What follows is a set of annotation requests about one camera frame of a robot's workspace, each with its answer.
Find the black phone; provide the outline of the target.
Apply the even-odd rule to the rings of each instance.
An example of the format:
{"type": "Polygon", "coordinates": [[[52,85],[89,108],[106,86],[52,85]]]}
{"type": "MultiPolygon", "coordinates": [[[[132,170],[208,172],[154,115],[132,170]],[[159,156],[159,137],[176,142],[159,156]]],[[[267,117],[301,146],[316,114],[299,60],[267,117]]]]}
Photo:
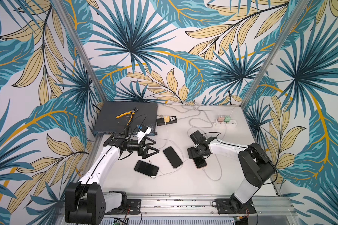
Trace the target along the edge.
{"type": "Polygon", "coordinates": [[[174,169],[179,168],[183,164],[182,159],[172,147],[164,149],[163,153],[174,169]]]}

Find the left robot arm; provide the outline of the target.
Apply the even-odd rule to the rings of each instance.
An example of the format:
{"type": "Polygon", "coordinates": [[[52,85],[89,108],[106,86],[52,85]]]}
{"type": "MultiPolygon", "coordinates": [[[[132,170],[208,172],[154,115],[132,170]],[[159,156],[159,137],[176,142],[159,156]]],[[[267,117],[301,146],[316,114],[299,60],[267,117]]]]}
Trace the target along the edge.
{"type": "Polygon", "coordinates": [[[88,172],[65,189],[65,222],[98,225],[106,213],[124,212],[128,206],[126,193],[110,191],[105,194],[100,184],[105,181],[124,151],[137,152],[139,157],[146,159],[160,152],[154,147],[155,144],[155,140],[149,137],[129,139],[122,135],[112,135],[108,138],[100,156],[88,172]]]}

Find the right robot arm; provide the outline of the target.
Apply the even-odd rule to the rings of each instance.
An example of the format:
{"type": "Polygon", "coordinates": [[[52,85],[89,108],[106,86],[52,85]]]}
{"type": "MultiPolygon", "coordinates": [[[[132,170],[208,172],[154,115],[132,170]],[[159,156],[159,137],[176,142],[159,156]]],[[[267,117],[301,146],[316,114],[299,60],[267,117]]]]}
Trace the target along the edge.
{"type": "Polygon", "coordinates": [[[231,195],[231,207],[241,207],[250,202],[265,182],[277,173],[274,163],[257,143],[238,145],[216,137],[205,137],[200,131],[190,135],[194,146],[188,148],[189,159],[204,159],[212,154],[225,156],[240,163],[244,180],[231,195]]]}

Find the phone in pink case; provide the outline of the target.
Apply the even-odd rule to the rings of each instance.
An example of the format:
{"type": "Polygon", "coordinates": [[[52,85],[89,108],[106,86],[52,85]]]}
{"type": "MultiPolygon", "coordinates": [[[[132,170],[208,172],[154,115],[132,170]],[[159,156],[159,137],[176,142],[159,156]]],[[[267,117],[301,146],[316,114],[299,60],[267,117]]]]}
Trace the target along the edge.
{"type": "Polygon", "coordinates": [[[198,168],[198,169],[201,169],[201,168],[207,166],[207,163],[206,163],[205,159],[203,159],[203,158],[200,158],[200,157],[194,158],[193,161],[195,163],[196,168],[198,168]]]}

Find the black power strip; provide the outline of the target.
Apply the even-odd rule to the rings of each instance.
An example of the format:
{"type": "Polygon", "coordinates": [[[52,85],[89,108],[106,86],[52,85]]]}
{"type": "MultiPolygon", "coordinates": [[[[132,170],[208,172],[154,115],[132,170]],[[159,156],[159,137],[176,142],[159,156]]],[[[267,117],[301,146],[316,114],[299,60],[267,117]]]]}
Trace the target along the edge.
{"type": "Polygon", "coordinates": [[[157,126],[164,126],[177,123],[176,116],[163,116],[162,118],[156,119],[157,126]]]}

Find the yellow black pliers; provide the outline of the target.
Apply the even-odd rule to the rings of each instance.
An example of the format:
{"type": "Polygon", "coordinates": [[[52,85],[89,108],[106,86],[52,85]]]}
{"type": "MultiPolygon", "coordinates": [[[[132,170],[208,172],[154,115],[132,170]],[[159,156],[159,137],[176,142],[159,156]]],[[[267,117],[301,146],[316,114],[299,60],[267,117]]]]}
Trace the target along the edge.
{"type": "Polygon", "coordinates": [[[127,122],[127,125],[129,125],[137,111],[138,111],[137,108],[133,108],[132,110],[130,110],[128,112],[124,112],[124,113],[116,116],[116,118],[119,119],[119,118],[122,118],[122,117],[125,117],[125,116],[129,116],[129,119],[128,119],[128,122],[127,122]]]}

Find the yellow charger plug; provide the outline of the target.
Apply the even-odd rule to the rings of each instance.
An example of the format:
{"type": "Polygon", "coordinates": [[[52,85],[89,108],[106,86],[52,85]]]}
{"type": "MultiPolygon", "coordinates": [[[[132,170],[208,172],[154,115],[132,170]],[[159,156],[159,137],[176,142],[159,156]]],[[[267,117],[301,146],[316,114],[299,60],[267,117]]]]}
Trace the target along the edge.
{"type": "Polygon", "coordinates": [[[164,123],[168,123],[171,120],[170,116],[164,116],[163,119],[164,119],[164,123]]]}

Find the green charger plug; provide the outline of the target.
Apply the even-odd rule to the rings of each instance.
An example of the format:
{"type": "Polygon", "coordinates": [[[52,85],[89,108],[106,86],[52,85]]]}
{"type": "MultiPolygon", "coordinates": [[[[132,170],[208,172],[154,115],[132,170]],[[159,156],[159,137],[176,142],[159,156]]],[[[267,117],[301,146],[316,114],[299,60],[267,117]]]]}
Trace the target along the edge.
{"type": "Polygon", "coordinates": [[[232,119],[231,119],[230,116],[225,116],[225,117],[224,117],[224,122],[226,122],[226,123],[230,122],[231,120],[232,120],[232,119]]]}

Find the white power strip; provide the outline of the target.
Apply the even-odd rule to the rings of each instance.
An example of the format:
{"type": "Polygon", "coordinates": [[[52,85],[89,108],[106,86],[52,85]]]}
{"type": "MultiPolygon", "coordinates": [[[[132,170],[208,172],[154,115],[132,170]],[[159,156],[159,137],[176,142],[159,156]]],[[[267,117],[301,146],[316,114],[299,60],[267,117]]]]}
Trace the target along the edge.
{"type": "Polygon", "coordinates": [[[236,120],[230,120],[229,122],[225,122],[225,121],[220,122],[220,121],[216,120],[216,122],[215,122],[215,125],[217,127],[226,127],[226,128],[236,127],[237,124],[238,123],[237,123],[236,120]]]}

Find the dark blue network switch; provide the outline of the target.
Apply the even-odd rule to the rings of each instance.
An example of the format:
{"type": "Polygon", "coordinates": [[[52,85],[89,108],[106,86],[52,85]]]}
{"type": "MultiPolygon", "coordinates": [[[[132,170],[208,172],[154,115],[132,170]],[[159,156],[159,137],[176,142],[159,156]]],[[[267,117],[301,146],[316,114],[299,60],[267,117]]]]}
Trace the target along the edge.
{"type": "Polygon", "coordinates": [[[156,135],[157,103],[139,102],[105,102],[94,126],[93,134],[110,135],[120,134],[127,127],[129,116],[117,119],[116,116],[137,108],[129,127],[130,132],[137,132],[137,126],[146,125],[152,129],[149,135],[156,135]]]}

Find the aluminium front rail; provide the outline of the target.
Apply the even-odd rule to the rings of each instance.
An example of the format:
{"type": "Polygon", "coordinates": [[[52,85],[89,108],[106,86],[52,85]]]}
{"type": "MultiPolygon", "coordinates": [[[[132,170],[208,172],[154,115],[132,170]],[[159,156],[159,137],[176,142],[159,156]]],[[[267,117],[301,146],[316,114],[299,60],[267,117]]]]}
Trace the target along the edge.
{"type": "MultiPolygon", "coordinates": [[[[141,200],[141,212],[147,217],[210,217],[219,216],[215,199],[229,199],[229,195],[144,194],[127,193],[129,199],[141,200]]],[[[252,198],[257,213],[251,216],[297,216],[290,198],[255,196],[252,198]]]]}

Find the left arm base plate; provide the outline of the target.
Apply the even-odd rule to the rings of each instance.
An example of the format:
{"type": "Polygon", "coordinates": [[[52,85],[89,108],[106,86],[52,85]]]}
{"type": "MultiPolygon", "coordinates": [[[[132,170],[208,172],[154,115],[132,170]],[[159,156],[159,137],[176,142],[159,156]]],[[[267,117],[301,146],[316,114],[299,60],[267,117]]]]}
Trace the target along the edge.
{"type": "Polygon", "coordinates": [[[125,204],[113,209],[106,215],[139,215],[141,213],[141,199],[127,199],[125,204]]]}

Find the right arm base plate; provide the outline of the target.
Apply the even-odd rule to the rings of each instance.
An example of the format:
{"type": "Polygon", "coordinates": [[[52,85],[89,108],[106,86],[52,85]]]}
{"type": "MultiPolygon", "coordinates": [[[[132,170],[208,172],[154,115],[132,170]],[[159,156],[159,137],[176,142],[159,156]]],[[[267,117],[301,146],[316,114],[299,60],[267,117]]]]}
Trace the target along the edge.
{"type": "Polygon", "coordinates": [[[255,214],[256,209],[252,200],[241,203],[231,198],[217,198],[211,203],[219,214],[255,214]]]}

